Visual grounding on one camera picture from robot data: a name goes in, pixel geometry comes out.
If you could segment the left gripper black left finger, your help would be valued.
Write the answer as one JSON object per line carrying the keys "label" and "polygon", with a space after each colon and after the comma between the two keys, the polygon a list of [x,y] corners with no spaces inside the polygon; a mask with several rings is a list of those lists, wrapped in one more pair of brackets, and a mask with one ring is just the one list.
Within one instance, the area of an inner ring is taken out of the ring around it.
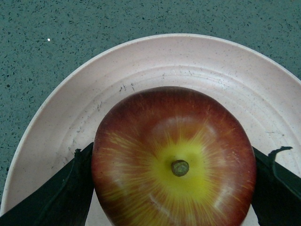
{"label": "left gripper black left finger", "polygon": [[93,144],[77,149],[74,158],[38,190],[0,217],[2,226],[83,226],[94,185]]}

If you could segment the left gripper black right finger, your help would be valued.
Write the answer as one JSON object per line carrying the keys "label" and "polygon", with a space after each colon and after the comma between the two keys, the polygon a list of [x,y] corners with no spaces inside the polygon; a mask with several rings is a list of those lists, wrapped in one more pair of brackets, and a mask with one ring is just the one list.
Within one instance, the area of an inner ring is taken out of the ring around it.
{"label": "left gripper black right finger", "polygon": [[252,207],[261,226],[299,226],[301,224],[301,178],[276,162],[282,146],[268,155],[253,148],[257,178]]}

